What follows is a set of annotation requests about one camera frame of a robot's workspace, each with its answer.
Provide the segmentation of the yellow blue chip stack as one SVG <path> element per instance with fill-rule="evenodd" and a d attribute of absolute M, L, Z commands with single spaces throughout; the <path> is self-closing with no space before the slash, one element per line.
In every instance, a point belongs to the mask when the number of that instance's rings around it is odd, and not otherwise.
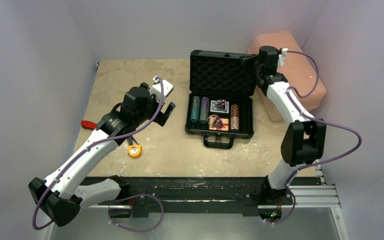
<path fill-rule="evenodd" d="M 199 113 L 199 122 L 201 124 L 208 123 L 208 109 L 201 109 Z"/>

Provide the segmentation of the orange black chip stack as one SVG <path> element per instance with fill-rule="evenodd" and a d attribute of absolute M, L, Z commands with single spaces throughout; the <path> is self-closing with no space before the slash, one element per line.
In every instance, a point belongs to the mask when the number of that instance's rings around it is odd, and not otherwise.
<path fill-rule="evenodd" d="M 231 117 L 239 117 L 239 106 L 237 104 L 233 104 L 230 106 L 230 111 L 231 111 Z"/>

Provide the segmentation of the blue card deck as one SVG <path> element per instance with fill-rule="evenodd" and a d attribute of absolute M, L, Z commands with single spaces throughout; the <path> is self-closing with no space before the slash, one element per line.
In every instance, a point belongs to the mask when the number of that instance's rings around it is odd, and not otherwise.
<path fill-rule="evenodd" d="M 230 102 L 225 99 L 211 100 L 210 112 L 228 114 L 230 110 Z"/>

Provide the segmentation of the orange tape measure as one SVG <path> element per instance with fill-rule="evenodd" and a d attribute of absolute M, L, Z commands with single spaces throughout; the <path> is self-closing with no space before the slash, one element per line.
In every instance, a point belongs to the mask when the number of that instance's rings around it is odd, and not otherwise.
<path fill-rule="evenodd" d="M 128 146 L 128 155 L 132 158 L 139 158 L 142 155 L 142 151 L 140 144 L 131 144 Z"/>

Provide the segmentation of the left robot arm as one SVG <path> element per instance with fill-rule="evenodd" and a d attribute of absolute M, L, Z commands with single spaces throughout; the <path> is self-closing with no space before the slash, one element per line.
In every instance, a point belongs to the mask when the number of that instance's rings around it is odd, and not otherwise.
<path fill-rule="evenodd" d="M 31 221 L 33 228 L 42 230 L 49 226 L 48 223 L 37 225 L 39 211 L 50 218 L 50 224 L 63 227 L 85 208 L 105 202 L 122 205 L 133 199 L 130 185 L 120 176 L 110 176 L 90 185 L 82 182 L 125 140 L 153 122 L 161 127 L 165 125 L 176 105 L 171 102 L 165 112 L 161 112 L 161 108 L 173 90 L 170 82 L 158 76 L 151 86 L 143 82 L 130 88 L 123 101 L 102 117 L 86 142 L 62 166 L 44 179 L 32 179 L 28 188 L 36 204 Z"/>

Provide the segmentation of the pink plastic storage box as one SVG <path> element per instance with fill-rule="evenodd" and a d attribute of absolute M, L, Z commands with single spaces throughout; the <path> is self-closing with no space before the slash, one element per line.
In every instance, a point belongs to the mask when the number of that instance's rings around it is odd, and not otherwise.
<path fill-rule="evenodd" d="M 289 50 L 301 52 L 302 49 L 298 42 L 289 31 L 280 31 L 266 34 L 259 34 L 254 37 L 248 52 L 257 54 L 261 46 L 273 46 L 277 49 L 288 48 Z M 289 84 L 296 87 L 301 95 L 305 95 L 314 86 L 316 82 L 316 70 L 311 61 L 303 55 L 288 53 L 285 64 L 278 68 L 278 71 L 285 75 Z M 274 105 L 260 89 L 257 90 L 264 108 L 273 122 L 283 121 L 283 118 Z M 327 90 L 320 80 L 315 90 L 306 98 L 299 98 L 299 102 L 308 110 L 313 111 L 320 106 Z"/>

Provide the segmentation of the red card deck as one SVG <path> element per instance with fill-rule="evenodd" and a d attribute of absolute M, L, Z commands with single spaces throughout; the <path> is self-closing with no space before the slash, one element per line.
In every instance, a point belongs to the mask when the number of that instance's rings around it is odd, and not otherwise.
<path fill-rule="evenodd" d="M 223 128 L 220 128 L 220 127 L 211 127 L 209 126 L 209 130 L 212 130 L 212 131 L 225 131 L 227 132 L 229 130 L 229 119 L 228 118 L 221 118 L 223 120 L 223 123 L 224 123 L 224 127 Z"/>

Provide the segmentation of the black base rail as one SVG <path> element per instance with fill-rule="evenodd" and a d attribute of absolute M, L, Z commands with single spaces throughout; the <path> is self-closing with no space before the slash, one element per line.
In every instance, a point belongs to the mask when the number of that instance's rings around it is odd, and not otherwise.
<path fill-rule="evenodd" d="M 289 190 L 261 198 L 265 177 L 121 177 L 121 202 L 104 201 L 96 207 L 132 210 L 134 218 L 150 213 L 241 214 L 277 221 L 297 208 L 340 206 L 336 188 L 318 177 L 297 177 Z"/>

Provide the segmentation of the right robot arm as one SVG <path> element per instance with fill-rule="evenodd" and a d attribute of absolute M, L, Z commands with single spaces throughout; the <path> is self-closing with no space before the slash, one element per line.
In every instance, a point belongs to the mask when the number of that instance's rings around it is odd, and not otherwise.
<path fill-rule="evenodd" d="M 281 161 L 263 180 L 258 196 L 268 204 L 285 194 L 292 179 L 324 152 L 326 125 L 313 116 L 293 94 L 293 87 L 278 67 L 286 60 L 286 48 L 262 46 L 255 64 L 257 86 L 277 107 L 287 130 L 280 145 Z"/>

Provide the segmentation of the green blue chip stack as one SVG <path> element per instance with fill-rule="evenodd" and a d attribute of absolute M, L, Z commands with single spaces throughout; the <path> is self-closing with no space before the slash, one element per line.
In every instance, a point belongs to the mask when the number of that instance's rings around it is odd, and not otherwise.
<path fill-rule="evenodd" d="M 190 113 L 190 121 L 192 123 L 198 123 L 199 122 L 199 116 L 200 116 L 200 110 L 199 109 L 192 109 Z"/>

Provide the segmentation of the yellow blue chips in case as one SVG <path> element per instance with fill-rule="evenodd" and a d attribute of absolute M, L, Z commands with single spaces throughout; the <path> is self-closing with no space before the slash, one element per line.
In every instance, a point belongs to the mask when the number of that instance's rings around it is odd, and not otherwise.
<path fill-rule="evenodd" d="M 194 96 L 192 98 L 192 105 L 191 105 L 191 111 L 192 112 L 199 112 L 200 102 L 201 102 L 201 98 L 199 96 Z"/>

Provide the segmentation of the orange blue chip stack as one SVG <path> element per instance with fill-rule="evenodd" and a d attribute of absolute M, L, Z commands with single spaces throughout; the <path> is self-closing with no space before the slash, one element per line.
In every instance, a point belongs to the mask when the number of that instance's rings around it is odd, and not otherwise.
<path fill-rule="evenodd" d="M 238 132 L 240 130 L 240 120 L 238 116 L 232 116 L 230 118 L 230 130 L 232 132 Z"/>

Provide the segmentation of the black poker set case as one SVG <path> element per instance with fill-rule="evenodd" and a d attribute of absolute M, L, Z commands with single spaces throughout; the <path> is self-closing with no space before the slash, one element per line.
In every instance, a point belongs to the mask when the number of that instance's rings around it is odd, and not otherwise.
<path fill-rule="evenodd" d="M 189 96 L 185 131 L 191 135 L 203 137 L 207 148 L 230 149 L 235 139 L 250 139 L 254 135 L 253 100 L 256 80 L 252 76 L 250 65 L 244 60 L 250 54 L 209 50 L 193 50 L 190 53 Z M 194 96 L 209 98 L 208 117 L 218 115 L 229 119 L 229 130 L 209 130 L 209 124 L 190 121 L 192 99 Z M 229 113 L 210 112 L 211 100 L 229 101 Z M 231 105 L 239 106 L 239 131 L 231 131 Z"/>

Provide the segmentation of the purple black chip stack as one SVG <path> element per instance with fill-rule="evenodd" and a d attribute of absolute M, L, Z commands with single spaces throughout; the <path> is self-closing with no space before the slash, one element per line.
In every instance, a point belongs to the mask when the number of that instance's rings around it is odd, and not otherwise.
<path fill-rule="evenodd" d="M 201 98 L 200 109 L 201 111 L 208 111 L 210 104 L 210 99 L 208 97 Z"/>

